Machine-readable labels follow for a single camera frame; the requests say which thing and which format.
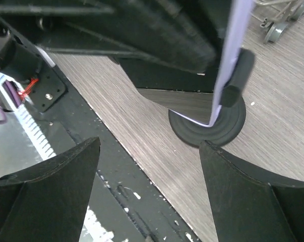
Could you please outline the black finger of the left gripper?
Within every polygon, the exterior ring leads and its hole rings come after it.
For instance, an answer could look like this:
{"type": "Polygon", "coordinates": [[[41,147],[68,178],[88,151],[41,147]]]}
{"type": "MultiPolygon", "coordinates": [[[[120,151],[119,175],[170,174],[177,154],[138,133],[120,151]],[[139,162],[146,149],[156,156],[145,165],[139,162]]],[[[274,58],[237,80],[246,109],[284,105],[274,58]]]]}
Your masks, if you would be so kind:
{"type": "Polygon", "coordinates": [[[232,1],[156,1],[166,13],[165,58],[134,58],[190,73],[219,59],[232,1]]]}

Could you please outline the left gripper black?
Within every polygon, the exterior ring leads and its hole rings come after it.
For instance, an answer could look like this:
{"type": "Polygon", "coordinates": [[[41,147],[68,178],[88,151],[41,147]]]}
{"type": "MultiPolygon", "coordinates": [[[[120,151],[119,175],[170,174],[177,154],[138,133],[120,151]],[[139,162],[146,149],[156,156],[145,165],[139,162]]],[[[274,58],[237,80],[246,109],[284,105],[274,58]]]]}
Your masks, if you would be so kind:
{"type": "Polygon", "coordinates": [[[0,20],[50,52],[167,56],[166,13],[156,1],[0,1],[0,20]]]}

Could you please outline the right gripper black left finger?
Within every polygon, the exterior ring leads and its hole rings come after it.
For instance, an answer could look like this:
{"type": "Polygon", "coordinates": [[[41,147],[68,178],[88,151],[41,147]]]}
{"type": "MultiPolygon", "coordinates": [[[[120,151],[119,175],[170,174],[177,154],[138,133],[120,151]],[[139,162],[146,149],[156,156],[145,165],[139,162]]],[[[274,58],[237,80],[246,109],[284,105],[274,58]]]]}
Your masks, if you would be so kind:
{"type": "Polygon", "coordinates": [[[99,161],[93,137],[0,178],[0,241],[78,241],[99,161]]]}

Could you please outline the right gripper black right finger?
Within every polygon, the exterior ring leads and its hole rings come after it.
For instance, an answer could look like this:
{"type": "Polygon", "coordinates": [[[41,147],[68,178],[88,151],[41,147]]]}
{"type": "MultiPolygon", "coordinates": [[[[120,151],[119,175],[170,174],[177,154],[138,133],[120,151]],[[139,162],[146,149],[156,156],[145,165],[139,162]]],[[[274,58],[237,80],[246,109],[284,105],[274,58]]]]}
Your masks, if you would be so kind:
{"type": "Polygon", "coordinates": [[[199,153],[219,241],[304,241],[304,181],[209,142],[199,153]]]}

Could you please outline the lavender smartphone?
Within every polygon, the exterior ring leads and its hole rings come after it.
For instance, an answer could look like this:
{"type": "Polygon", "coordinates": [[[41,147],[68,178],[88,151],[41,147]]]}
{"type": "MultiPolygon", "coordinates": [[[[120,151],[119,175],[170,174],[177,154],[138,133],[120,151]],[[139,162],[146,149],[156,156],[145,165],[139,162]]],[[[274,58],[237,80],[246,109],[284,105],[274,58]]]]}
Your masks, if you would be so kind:
{"type": "Polygon", "coordinates": [[[207,121],[202,120],[205,114],[204,110],[201,110],[201,114],[197,116],[184,114],[182,111],[175,111],[174,113],[202,127],[209,128],[214,126],[221,109],[220,100],[223,88],[230,79],[233,69],[236,66],[253,5],[254,2],[250,0],[236,0],[232,2],[219,70],[214,86],[210,118],[208,118],[207,121]]]}

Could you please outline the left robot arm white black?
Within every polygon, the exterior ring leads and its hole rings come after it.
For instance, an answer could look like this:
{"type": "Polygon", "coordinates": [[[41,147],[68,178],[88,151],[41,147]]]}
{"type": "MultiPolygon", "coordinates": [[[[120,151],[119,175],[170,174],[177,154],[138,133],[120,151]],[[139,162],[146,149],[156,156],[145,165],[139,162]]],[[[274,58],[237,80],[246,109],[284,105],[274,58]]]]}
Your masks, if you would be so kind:
{"type": "Polygon", "coordinates": [[[46,51],[113,58],[138,89],[211,93],[232,1],[0,1],[0,70],[46,51]]]}

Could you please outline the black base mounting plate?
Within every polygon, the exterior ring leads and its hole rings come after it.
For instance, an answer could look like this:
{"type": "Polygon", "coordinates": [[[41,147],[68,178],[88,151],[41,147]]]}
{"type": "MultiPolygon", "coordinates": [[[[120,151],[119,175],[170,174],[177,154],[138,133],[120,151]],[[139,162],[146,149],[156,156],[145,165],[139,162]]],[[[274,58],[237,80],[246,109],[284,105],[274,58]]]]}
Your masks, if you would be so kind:
{"type": "Polygon", "coordinates": [[[165,108],[142,97],[105,57],[47,53],[68,91],[38,114],[74,141],[101,142],[86,223],[113,241],[202,241],[198,151],[171,131],[165,108]]]}

